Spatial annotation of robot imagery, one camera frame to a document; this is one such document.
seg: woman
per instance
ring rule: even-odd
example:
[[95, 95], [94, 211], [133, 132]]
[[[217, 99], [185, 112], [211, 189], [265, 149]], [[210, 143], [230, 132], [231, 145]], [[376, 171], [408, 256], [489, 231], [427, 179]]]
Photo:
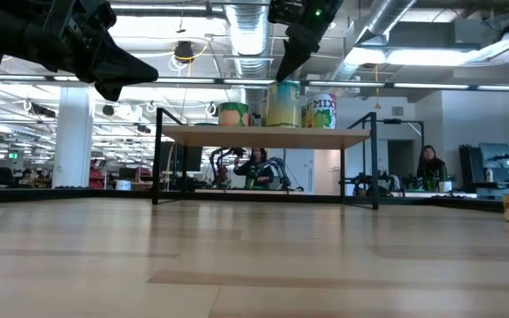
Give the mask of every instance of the woman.
[[426, 190], [435, 190], [435, 181], [447, 181], [447, 168], [445, 162], [437, 158], [435, 149], [427, 145], [423, 148], [420, 165], [417, 168], [417, 177], [423, 178], [423, 187]]
[[247, 176], [247, 181], [250, 178], [254, 179], [253, 186], [259, 186], [264, 189], [269, 188], [269, 184], [274, 181], [274, 173], [272, 169], [266, 167], [260, 174], [255, 176], [256, 170], [258, 169], [259, 164], [264, 163], [267, 160], [266, 150], [264, 148], [253, 148], [251, 150], [250, 160], [247, 161], [242, 166], [238, 166], [239, 158], [235, 158], [235, 168], [233, 171], [237, 176]]

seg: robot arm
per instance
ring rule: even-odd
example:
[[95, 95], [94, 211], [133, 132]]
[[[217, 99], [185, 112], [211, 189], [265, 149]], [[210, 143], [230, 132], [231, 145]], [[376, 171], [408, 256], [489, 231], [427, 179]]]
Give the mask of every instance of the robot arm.
[[263, 172], [268, 167], [274, 167], [274, 169], [276, 169], [283, 189], [287, 189], [292, 185], [290, 179], [286, 175], [284, 160], [282, 158], [272, 157], [269, 160], [265, 161], [264, 163], [261, 163], [257, 170], [257, 175]]
[[108, 30], [116, 22], [105, 0], [0, 0], [0, 65], [8, 55], [74, 73], [116, 101], [123, 86], [158, 79], [115, 44]]

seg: can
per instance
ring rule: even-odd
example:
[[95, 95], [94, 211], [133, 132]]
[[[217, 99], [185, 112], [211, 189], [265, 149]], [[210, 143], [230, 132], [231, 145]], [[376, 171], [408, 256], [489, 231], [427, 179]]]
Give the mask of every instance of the can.
[[300, 85], [298, 83], [282, 82], [271, 85], [262, 110], [262, 125], [265, 127], [300, 127], [299, 98]]
[[222, 102], [219, 104], [219, 125], [248, 127], [249, 124], [248, 105], [242, 102]]
[[319, 93], [308, 97], [306, 127], [335, 129], [337, 124], [337, 97]]

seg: computer monitor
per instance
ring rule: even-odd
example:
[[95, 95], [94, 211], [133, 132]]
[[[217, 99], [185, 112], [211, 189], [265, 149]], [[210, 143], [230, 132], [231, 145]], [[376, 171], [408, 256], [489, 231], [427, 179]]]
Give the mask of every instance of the computer monitor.
[[135, 179], [137, 178], [137, 170], [132, 168], [121, 168], [119, 169], [119, 179]]
[[[172, 147], [173, 142], [165, 141], [161, 143], [160, 151], [160, 170], [166, 170], [166, 165], [168, 164], [168, 155], [170, 154], [170, 149]], [[178, 145], [176, 147], [176, 154], [178, 156], [178, 171], [182, 171], [182, 162], [184, 155], [184, 147]], [[172, 150], [172, 155], [170, 158], [171, 166], [169, 170], [172, 170], [173, 158], [174, 158], [174, 149]], [[187, 148], [187, 170], [188, 171], [201, 171], [201, 155], [203, 154], [202, 147], [188, 147]]]
[[485, 169], [508, 169], [509, 158], [498, 159], [509, 155], [509, 144], [481, 143], [482, 167]]

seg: ceiling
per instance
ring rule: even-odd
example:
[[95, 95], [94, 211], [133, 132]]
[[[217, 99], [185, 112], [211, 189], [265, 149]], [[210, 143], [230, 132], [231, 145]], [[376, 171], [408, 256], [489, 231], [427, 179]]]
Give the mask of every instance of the ceiling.
[[[211, 3], [220, 4], [252, 4], [260, 3], [260, 0], [215, 0]], [[166, 4], [166, 1], [150, 0], [125, 0], [117, 3], [133, 4]], [[202, 5], [204, 2], [192, 2]], [[300, 76], [318, 76], [329, 73], [335, 69], [344, 58], [343, 39], [349, 22], [363, 17], [368, 13], [372, 0], [345, 1], [338, 12], [334, 23], [326, 32], [320, 43], [320, 51], [302, 66]], [[462, 18], [480, 19], [491, 15], [499, 15], [509, 12], [509, 0], [493, 1], [445, 1], [445, 0], [418, 0], [415, 6], [407, 12], [402, 21], [422, 22], [449, 22], [460, 15]], [[285, 26], [275, 25], [270, 27], [270, 50], [266, 56], [271, 60], [271, 68], [268, 77], [276, 74], [277, 68], [284, 55], [283, 39], [285, 38]], [[154, 66], [160, 76], [170, 77], [233, 77], [235, 74], [234, 57], [229, 39], [229, 31], [225, 22], [221, 19], [183, 18], [180, 17], [119, 17], [118, 23], [110, 30], [111, 35], [118, 45], [127, 49], [136, 57]], [[172, 50], [178, 41], [192, 41], [194, 53], [201, 53], [191, 66], [177, 69], [172, 63]], [[382, 64], [377, 69], [361, 67], [356, 75], [362, 80], [399, 80], [399, 81], [439, 81], [456, 73], [458, 68], [452, 67], [428, 67], [428, 66], [399, 66]], [[49, 74], [49, 71], [38, 64], [33, 64], [17, 58], [7, 57], [0, 67], [0, 74]], [[481, 80], [487, 79], [487, 74], [481, 74]], [[0, 120], [40, 120], [36, 115], [26, 110], [25, 100], [59, 112], [60, 87], [52, 86], [25, 86], [0, 84]], [[361, 90], [361, 97], [367, 98], [374, 95], [376, 90]], [[125, 145], [128, 149], [126, 154], [145, 153], [152, 156], [152, 141], [155, 127], [149, 125], [153, 134], [143, 136], [130, 122], [154, 123], [156, 114], [149, 112], [154, 106], [164, 106], [177, 117], [187, 123], [214, 122], [216, 118], [206, 112], [212, 102], [218, 104], [227, 101], [240, 101], [244, 98], [244, 89], [199, 89], [199, 88], [152, 88], [152, 87], [126, 87], [121, 99], [113, 105], [119, 111], [112, 117], [103, 115], [102, 107], [106, 101], [93, 93], [96, 99], [95, 121], [103, 123], [94, 129], [95, 156], [112, 155], [111, 151], [105, 150], [109, 144]], [[410, 98], [412, 101], [425, 95], [425, 91], [409, 90], [386, 90], [382, 95], [397, 95]], [[126, 121], [127, 125], [120, 125], [120, 121]], [[1, 124], [0, 137], [9, 138], [0, 143], [0, 148], [26, 148], [33, 149], [44, 146], [42, 155], [31, 156], [33, 162], [45, 163], [53, 154], [56, 124]], [[13, 138], [21, 140], [17, 146]], [[141, 144], [131, 144], [127, 139], [141, 140]], [[133, 161], [141, 155], [126, 155], [118, 160]]]

